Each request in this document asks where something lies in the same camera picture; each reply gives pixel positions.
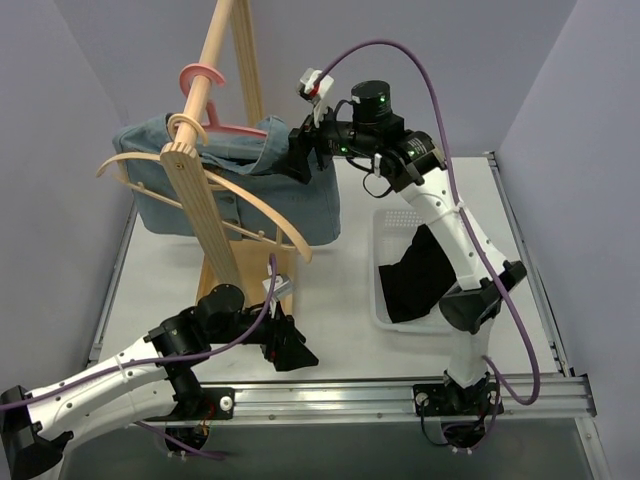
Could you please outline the black skirt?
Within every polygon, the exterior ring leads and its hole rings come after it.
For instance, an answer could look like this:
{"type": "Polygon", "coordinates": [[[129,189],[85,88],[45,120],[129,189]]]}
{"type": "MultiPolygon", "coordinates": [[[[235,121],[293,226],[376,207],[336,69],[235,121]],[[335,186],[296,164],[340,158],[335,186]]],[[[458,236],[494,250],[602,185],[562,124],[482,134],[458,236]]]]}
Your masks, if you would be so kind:
{"type": "Polygon", "coordinates": [[[417,228],[402,258],[378,267],[387,313],[392,323],[426,316],[455,285],[456,274],[426,225],[417,228]]]}

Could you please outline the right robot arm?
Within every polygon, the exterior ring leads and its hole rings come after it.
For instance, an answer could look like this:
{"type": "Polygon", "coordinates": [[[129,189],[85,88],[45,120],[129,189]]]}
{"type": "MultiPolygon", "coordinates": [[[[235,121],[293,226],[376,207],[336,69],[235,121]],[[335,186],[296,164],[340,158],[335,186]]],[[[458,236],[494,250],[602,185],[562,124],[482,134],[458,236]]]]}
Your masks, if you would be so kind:
{"type": "Polygon", "coordinates": [[[329,107],[332,78],[307,71],[297,86],[312,106],[290,131],[284,170],[307,184],[336,157],[366,158],[366,171],[384,178],[419,216],[431,235],[434,256],[418,270],[433,281],[435,302],[453,329],[454,347],[445,371],[444,400],[455,412],[480,400],[489,375],[488,344],[494,318],[527,275],[484,234],[460,198],[453,169],[431,136],[405,127],[391,107],[387,82],[364,81],[351,90],[352,118],[340,121],[329,107]]]}

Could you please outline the light blue denim shirt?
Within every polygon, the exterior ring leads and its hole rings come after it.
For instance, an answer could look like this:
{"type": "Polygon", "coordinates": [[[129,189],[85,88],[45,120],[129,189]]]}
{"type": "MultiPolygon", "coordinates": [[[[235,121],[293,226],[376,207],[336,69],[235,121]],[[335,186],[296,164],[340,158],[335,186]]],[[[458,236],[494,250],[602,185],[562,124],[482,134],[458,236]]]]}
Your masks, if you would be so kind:
{"type": "MultiPolygon", "coordinates": [[[[166,124],[171,114],[153,117],[121,129],[112,138],[117,154],[159,154],[170,141],[166,124]]],[[[289,128],[277,116],[268,116],[256,127],[266,131],[266,139],[250,136],[210,136],[209,144],[197,145],[203,167],[230,180],[255,195],[283,215],[311,246],[335,241],[341,232],[340,197],[335,166],[324,170],[316,166],[313,154],[308,157],[312,178],[302,184],[277,173],[274,166],[288,152],[289,128]]],[[[170,181],[157,163],[134,159],[126,161],[131,183],[142,182],[147,190],[177,201],[170,181]]],[[[133,192],[138,213],[147,230],[161,235],[194,236],[184,212],[174,206],[133,192]]],[[[230,191],[214,191],[213,197],[223,221],[255,232],[262,230],[275,237],[275,224],[250,203],[230,191]]]]}

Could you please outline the pink plastic hanger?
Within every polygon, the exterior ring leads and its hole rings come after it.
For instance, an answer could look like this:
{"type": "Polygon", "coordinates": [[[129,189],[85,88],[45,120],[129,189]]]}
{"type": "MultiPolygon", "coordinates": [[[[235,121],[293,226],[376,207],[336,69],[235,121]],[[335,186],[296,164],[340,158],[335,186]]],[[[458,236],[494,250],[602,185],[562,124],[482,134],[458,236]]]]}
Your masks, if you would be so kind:
{"type": "MultiPolygon", "coordinates": [[[[224,76],[215,68],[201,63],[192,63],[185,66],[179,76],[180,89],[186,97],[190,94],[193,80],[198,76],[207,78],[212,85],[222,87],[226,84],[224,76]]],[[[204,139],[206,132],[250,136],[259,139],[266,139],[268,136],[266,131],[260,129],[221,123],[216,105],[210,98],[207,99],[205,112],[208,122],[205,125],[199,125],[200,130],[204,133],[204,139]]]]}

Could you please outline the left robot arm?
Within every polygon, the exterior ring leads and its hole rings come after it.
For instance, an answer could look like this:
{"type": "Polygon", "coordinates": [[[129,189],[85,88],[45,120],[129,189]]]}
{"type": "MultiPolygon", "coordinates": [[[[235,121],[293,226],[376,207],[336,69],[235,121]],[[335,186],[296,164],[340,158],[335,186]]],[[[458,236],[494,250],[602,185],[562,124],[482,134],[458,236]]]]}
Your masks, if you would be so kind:
{"type": "Polygon", "coordinates": [[[242,344],[259,346],[278,372],[319,363],[273,292],[248,307],[238,287],[218,285],[103,362],[54,384],[3,392],[1,442],[11,478],[33,479],[119,427],[194,417],[205,393],[193,366],[242,344]]]}

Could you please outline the beige plastic hanger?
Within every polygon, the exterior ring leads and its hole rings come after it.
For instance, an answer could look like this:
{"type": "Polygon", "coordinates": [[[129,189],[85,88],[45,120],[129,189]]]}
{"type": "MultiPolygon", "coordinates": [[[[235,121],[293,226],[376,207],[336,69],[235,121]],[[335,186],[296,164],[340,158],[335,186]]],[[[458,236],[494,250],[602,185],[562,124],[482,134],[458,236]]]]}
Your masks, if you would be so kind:
{"type": "MultiPolygon", "coordinates": [[[[116,165],[117,180],[132,190],[145,228],[159,235],[195,236],[184,201],[160,161],[176,143],[178,126],[166,113],[120,130],[112,139],[115,153],[97,170],[102,176],[116,165]]],[[[232,135],[198,139],[173,165],[176,174],[199,165],[203,181],[191,191],[206,192],[204,203],[217,212],[206,215],[209,230],[221,228],[230,241],[256,240],[296,251],[306,262],[315,246],[328,244],[340,234],[334,171],[316,173],[304,184],[284,171],[292,158],[290,130],[283,120],[268,116],[257,125],[262,137],[232,135]]]]}

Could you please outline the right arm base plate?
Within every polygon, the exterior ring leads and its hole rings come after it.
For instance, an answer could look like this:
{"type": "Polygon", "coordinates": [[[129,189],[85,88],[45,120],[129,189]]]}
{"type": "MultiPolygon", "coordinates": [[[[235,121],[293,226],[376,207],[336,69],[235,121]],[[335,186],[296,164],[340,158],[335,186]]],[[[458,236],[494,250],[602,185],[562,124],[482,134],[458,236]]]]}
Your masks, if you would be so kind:
{"type": "Polygon", "coordinates": [[[471,455],[504,413],[500,385],[488,380],[467,389],[453,382],[414,384],[412,393],[425,439],[454,454],[471,455]]]}

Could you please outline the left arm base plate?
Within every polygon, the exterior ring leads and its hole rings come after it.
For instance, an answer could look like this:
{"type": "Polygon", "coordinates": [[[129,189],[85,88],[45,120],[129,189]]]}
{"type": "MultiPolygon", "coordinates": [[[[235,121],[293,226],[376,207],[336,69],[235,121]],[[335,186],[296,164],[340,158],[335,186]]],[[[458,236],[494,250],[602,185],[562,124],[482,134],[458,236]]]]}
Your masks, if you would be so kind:
{"type": "Polygon", "coordinates": [[[234,415],[235,390],[230,387],[205,388],[199,400],[181,401],[164,417],[168,422],[182,422],[185,427],[165,427],[164,432],[201,451],[209,438],[214,421],[231,420],[234,415]]]}

